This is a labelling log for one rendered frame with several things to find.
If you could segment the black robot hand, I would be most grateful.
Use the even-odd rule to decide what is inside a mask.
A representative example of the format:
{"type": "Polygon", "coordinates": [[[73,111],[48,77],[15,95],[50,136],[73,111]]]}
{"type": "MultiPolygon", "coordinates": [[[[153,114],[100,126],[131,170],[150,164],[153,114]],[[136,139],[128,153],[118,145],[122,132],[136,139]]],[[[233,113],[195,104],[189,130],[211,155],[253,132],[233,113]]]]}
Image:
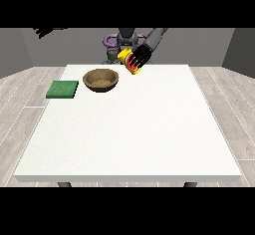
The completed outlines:
{"type": "Polygon", "coordinates": [[[138,46],[127,58],[127,67],[131,70],[141,68],[151,57],[151,50],[147,44],[138,46]]]}
{"type": "Polygon", "coordinates": [[[34,28],[34,31],[39,39],[49,35],[53,31],[62,31],[62,28],[34,28]]]}

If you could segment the green square pad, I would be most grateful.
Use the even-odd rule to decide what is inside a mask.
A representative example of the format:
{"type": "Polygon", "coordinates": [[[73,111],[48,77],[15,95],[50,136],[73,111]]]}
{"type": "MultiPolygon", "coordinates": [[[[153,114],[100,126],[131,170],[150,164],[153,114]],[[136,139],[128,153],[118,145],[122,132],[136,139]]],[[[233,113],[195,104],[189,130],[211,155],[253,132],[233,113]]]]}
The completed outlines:
{"type": "Polygon", "coordinates": [[[47,99],[72,99],[75,96],[78,81],[54,81],[46,93],[47,99]]]}

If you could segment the brown wooden bowl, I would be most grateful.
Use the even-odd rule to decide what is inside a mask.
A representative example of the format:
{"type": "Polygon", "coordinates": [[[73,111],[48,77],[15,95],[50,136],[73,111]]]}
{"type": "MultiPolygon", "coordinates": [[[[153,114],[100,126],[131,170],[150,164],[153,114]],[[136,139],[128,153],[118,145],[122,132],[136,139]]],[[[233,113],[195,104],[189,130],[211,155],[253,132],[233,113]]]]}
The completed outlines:
{"type": "Polygon", "coordinates": [[[83,76],[86,87],[96,93],[106,93],[112,90],[118,81],[119,74],[111,69],[94,69],[83,76]]]}

